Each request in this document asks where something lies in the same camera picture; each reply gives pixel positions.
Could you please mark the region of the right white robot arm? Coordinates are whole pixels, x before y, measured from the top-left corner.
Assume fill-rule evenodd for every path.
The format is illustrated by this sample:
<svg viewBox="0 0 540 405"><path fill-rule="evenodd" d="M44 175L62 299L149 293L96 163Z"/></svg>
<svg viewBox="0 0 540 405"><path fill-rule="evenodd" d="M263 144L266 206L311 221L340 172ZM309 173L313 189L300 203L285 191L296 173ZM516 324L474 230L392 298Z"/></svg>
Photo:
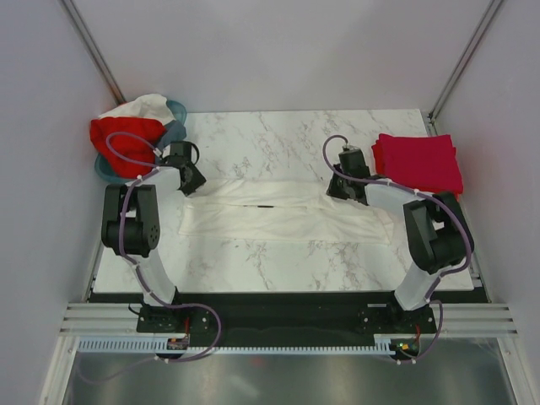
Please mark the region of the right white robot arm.
<svg viewBox="0 0 540 405"><path fill-rule="evenodd" d="M358 148L344 145L338 159L338 164L329 165L329 196L352 199L404 221L413 262L393 292L396 305L386 311L386 321L392 330L406 332L442 278L470 264L474 241L461 206L451 192L430 194L372 175Z"/></svg>

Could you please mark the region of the white robot print t shirt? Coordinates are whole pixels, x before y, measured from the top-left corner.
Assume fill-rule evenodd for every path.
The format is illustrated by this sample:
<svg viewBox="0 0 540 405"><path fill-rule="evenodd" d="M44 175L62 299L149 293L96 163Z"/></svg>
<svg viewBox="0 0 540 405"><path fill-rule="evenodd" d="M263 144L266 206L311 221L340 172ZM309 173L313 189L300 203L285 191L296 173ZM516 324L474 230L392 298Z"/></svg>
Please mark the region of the white robot print t shirt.
<svg viewBox="0 0 540 405"><path fill-rule="evenodd" d="M378 208L329 197L317 182L210 180L186 197L179 233L226 240L387 246L394 223Z"/></svg>

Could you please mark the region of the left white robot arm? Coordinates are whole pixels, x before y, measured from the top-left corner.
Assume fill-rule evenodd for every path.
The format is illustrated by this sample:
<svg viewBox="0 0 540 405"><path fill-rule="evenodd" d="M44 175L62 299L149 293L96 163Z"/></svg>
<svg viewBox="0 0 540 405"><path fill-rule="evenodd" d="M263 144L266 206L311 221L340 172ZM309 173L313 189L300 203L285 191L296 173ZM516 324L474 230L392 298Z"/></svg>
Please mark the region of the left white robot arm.
<svg viewBox="0 0 540 405"><path fill-rule="evenodd" d="M167 332L182 328L186 313L175 302L177 288L158 252L159 205L172 195L188 197L206 183L199 159L197 145L176 141L165 147L164 158L149 173L105 189L101 242L131 266L143 302L160 305L155 320Z"/></svg>

